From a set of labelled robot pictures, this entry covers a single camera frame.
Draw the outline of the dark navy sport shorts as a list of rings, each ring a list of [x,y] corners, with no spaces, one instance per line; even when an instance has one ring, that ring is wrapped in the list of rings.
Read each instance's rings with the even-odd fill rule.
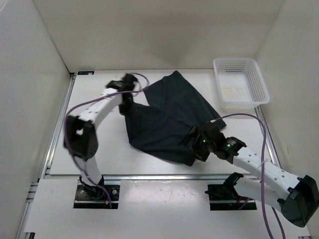
[[[219,113],[179,71],[151,84],[148,105],[133,103],[125,114],[129,143],[165,161],[192,166],[195,153],[179,143],[195,125],[219,119]]]

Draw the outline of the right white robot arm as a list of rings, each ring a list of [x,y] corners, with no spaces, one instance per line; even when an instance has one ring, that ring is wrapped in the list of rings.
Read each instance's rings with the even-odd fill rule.
[[[190,147],[200,161],[206,161],[213,153],[257,177],[249,180],[242,174],[231,174],[223,183],[224,194],[229,199],[243,196],[264,202],[300,228],[307,225],[319,208],[319,190],[314,178],[309,175],[301,178],[262,160],[243,141],[225,137],[215,123],[193,126],[179,145]]]

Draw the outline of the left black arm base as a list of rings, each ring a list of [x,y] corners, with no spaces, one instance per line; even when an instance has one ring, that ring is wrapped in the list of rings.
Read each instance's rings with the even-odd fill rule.
[[[98,189],[98,194],[89,192],[88,189],[78,180],[77,188],[74,196],[74,209],[118,209],[120,184],[111,182],[104,184],[105,190],[109,193],[109,198],[104,190]]]

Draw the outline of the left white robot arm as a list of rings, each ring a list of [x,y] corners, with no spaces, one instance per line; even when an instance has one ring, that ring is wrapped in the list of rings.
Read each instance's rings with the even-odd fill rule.
[[[114,108],[125,110],[133,104],[133,93],[140,92],[135,90],[138,82],[132,74],[111,80],[98,98],[74,106],[65,117],[63,146],[81,173],[81,184],[93,199],[100,199],[105,192],[104,177],[95,158],[97,129]]]

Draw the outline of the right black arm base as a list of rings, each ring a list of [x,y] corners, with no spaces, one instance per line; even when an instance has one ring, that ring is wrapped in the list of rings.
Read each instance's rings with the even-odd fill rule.
[[[243,178],[240,173],[232,173],[222,184],[208,184],[205,194],[209,197],[211,211],[257,210],[253,199],[240,196],[235,190],[237,182]]]

